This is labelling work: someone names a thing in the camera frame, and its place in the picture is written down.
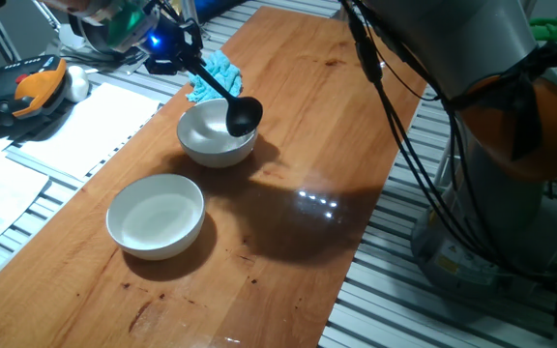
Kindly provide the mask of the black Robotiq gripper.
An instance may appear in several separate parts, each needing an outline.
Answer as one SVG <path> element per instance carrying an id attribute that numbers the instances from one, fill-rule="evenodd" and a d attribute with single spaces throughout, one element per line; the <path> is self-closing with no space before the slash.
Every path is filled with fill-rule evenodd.
<path id="1" fill-rule="evenodd" d="M 157 26 L 150 30 L 141 50 L 150 57 L 144 62 L 149 74 L 175 75 L 188 71 L 201 56 L 203 40 L 198 23 L 189 18 L 178 22 L 161 15 Z"/>

